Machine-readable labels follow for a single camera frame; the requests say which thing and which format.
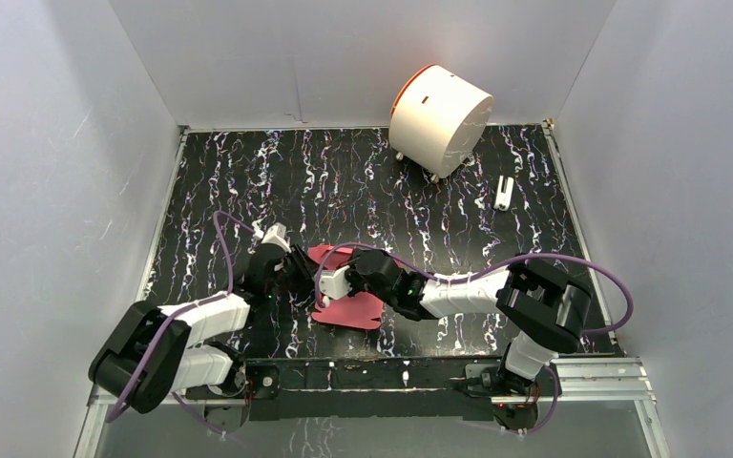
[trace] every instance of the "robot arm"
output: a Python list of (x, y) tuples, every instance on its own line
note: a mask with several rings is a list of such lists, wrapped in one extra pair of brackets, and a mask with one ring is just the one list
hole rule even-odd
[[(319, 268), (304, 250), (289, 243), (281, 224), (259, 233), (258, 239), (262, 241), (247, 262), (237, 260), (242, 274), (235, 278), (234, 292), (220, 292), (178, 315), (155, 345), (151, 340), (167, 317), (194, 303), (134, 303), (94, 358), (89, 378), (118, 396), (152, 346), (150, 359), (126, 400), (138, 412), (152, 410), (172, 391), (194, 386), (240, 393), (246, 383), (240, 352), (219, 343), (197, 345), (242, 329), (250, 309), (267, 302), (275, 289), (310, 293)], [(456, 313), (507, 315), (521, 332), (508, 346), (501, 367), (471, 374), (466, 369), (470, 394), (524, 394), (558, 352), (577, 350), (591, 302), (592, 289), (587, 284), (540, 260), (453, 282), (462, 277), (429, 280), (404, 270), (383, 250), (354, 250), (341, 268), (323, 272), (320, 289), (330, 299), (366, 291), (415, 321)]]
[(496, 373), (476, 377), (476, 394), (523, 394), (558, 353), (574, 353), (592, 298), (592, 288), (542, 260), (527, 260), (479, 279), (428, 280), (407, 272), (382, 250), (354, 250), (336, 271), (323, 272), (321, 292), (331, 299), (366, 291), (411, 320), (455, 313), (503, 313), (521, 332), (508, 346)]
[[(245, 384), (244, 358), (219, 343), (197, 346), (222, 333), (243, 329), (252, 305), (270, 296), (279, 284), (297, 281), (312, 285), (315, 263), (285, 238), (285, 227), (271, 226), (257, 235), (261, 243), (248, 260), (234, 293), (223, 291), (195, 302), (155, 306), (136, 302), (114, 329), (89, 367), (89, 378), (115, 396), (131, 382), (149, 346), (153, 347), (141, 376), (126, 402), (139, 413), (158, 406), (173, 391), (216, 386), (237, 394)], [(162, 323), (186, 307), (153, 342)]]

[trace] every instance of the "orange rim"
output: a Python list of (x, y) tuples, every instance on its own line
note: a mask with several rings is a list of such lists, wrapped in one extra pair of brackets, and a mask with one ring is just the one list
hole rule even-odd
[(394, 103), (392, 103), (392, 109), (391, 109), (391, 112), (389, 112), (389, 117), (391, 117), (392, 115), (394, 115), (394, 109), (395, 109), (395, 107), (397, 107), (397, 102), (400, 101), (400, 97), (403, 96), (403, 93), (408, 88), (408, 85), (411, 84), (411, 81), (414, 81), (417, 78), (417, 76), (420, 76), (421, 73), (423, 73), (424, 71), (428, 70), (429, 68), (431, 68), (431, 67), (433, 67), (435, 65), (437, 65), (437, 64), (428, 64), (427, 66), (425, 66), (422, 69), (420, 69), (419, 71), (417, 71), (417, 73), (415, 73), (414, 76), (412, 76), (411, 78), (408, 79), (408, 81), (406, 82), (406, 84), (403, 85), (403, 88), (401, 88), (400, 92), (397, 93), (397, 96), (394, 97)]

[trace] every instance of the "floor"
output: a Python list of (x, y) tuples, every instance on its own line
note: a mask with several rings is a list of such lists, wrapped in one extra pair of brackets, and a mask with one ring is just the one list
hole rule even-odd
[[(582, 256), (540, 125), (488, 127), (475, 156), (431, 183), (398, 162), (386, 129), (215, 132), (186, 137), (148, 299), (180, 303), (223, 287), (225, 266), (211, 216), (226, 210), (260, 227), (284, 223), (302, 246), (362, 241), (429, 271), (477, 271), (531, 250)], [(515, 178), (510, 211), (491, 207), (500, 175)], [(245, 234), (226, 235), (235, 253)], [(563, 266), (587, 277), (582, 268)], [(517, 329), (501, 315), (455, 315), (412, 322), (387, 309), (361, 331), (314, 323), (312, 304), (280, 298), (251, 326), (224, 339), (262, 359), (382, 359), (498, 356)], [(603, 325), (595, 303), (587, 326)], [(586, 353), (615, 353), (607, 336)]]
[[(465, 456), (531, 458), (647, 458), (633, 402), (560, 403), (547, 427), (518, 439), (494, 423), (434, 418), (300, 418), (248, 422), (235, 431), (230, 409), (224, 440), (207, 435), (178, 406), (146, 415), (128, 412), (108, 425), (96, 456), (417, 458)], [(224, 417), (210, 412), (221, 425)]]

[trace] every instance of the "white arm segment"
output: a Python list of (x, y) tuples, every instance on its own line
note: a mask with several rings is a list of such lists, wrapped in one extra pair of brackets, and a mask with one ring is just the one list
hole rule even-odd
[(349, 281), (346, 280), (345, 274), (349, 266), (342, 267), (338, 270), (325, 270), (319, 279), (321, 293), (332, 300), (340, 299), (346, 296), (352, 289)]
[(468, 275), (437, 275), (443, 280), (429, 280), (426, 283), (420, 304), (435, 318), (454, 313), (500, 313), (495, 306), (495, 294), (507, 283), (509, 275), (507, 269), (498, 269), (477, 280), (461, 284), (448, 284), (448, 280), (465, 278)]
[(285, 252), (290, 253), (290, 240), (285, 237), (287, 228), (284, 224), (276, 223), (265, 231), (261, 243), (273, 243), (280, 246)]
[(510, 202), (513, 199), (513, 185), (515, 181), (513, 177), (502, 177), (498, 180), (498, 187), (495, 190), (495, 201), (493, 208), (506, 212), (510, 208)]
[(232, 360), (212, 346), (187, 348), (178, 365), (176, 379), (170, 391), (204, 385), (220, 385), (229, 375)]
[[(176, 318), (176, 320), (181, 320), (192, 327), (187, 347), (224, 332), (240, 330), (245, 326), (251, 306), (236, 294), (224, 291), (212, 297), (218, 296), (221, 296), (222, 299), (199, 305), (189, 312), (178, 315)], [(170, 314), (189, 303), (192, 302), (179, 305), (163, 305), (159, 308), (161, 313), (169, 317)]]
[(530, 336), (519, 331), (510, 344), (510, 351), (504, 360), (504, 368), (527, 380), (535, 380), (541, 367), (557, 358), (557, 352), (537, 344)]

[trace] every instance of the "enclosure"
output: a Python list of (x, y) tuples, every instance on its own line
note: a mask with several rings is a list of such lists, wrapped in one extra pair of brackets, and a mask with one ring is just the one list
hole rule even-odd
[[(387, 133), (431, 63), (495, 99), (439, 182)], [(501, 176), (508, 212), (491, 204)], [(252, 380), (273, 376), (278, 402), (187, 393), (223, 440), (172, 397), (107, 425), (92, 358), (131, 303), (224, 287), (216, 210), (446, 274), (586, 258), (635, 313), (555, 360), (555, 415), (523, 439), (438, 389), (497, 364), (517, 332), (502, 315), (386, 307), (365, 331), (290, 298), (220, 339), (273, 371)], [(595, 288), (587, 327), (623, 316), (611, 283), (565, 269)], [(733, 456), (732, 5), (0, 0), (0, 456), (502, 452)]]

